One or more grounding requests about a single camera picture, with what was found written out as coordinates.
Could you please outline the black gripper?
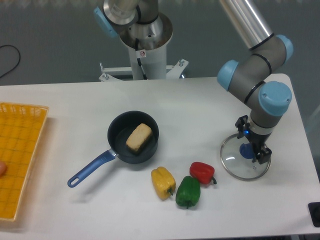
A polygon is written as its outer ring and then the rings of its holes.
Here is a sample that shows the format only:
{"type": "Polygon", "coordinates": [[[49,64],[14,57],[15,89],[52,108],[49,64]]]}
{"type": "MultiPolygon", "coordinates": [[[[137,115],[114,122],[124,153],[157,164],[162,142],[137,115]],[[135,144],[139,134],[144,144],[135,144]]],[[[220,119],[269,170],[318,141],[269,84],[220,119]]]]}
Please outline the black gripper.
{"type": "Polygon", "coordinates": [[[237,119],[237,139],[245,137],[251,143],[252,162],[258,161],[260,165],[268,163],[271,159],[272,151],[267,147],[266,141],[271,135],[273,128],[263,128],[258,126],[250,116],[244,115],[237,119]]]}

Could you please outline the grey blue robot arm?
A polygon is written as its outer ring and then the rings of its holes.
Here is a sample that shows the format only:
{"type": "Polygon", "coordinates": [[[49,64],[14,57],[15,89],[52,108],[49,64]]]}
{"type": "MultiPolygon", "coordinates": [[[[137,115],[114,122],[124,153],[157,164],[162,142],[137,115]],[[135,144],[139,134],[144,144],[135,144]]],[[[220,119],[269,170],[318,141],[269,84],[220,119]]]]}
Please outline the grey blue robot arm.
{"type": "MultiPolygon", "coordinates": [[[[286,84],[266,79],[290,59],[293,44],[286,36],[273,33],[252,1],[222,0],[220,4],[250,56],[243,62],[226,62],[217,74],[217,81],[251,110],[249,116],[242,116],[235,123],[238,138],[249,141],[248,147],[241,148],[241,155],[264,164],[272,155],[265,142],[292,100],[286,84]]],[[[176,68],[167,70],[166,46],[172,38],[173,26],[160,13],[156,0],[106,0],[93,14],[107,35],[118,36],[127,47],[134,80],[180,75],[176,68]]]]}

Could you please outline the fingertip at left edge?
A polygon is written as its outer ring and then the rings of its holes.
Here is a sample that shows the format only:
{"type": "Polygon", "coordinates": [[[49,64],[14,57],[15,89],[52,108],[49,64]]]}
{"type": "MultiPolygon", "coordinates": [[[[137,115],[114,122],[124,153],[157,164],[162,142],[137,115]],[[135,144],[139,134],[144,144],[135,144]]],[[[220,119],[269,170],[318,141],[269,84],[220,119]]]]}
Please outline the fingertip at left edge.
{"type": "Polygon", "coordinates": [[[0,177],[5,174],[6,170],[7,170],[6,163],[3,161],[0,161],[0,177]]]}

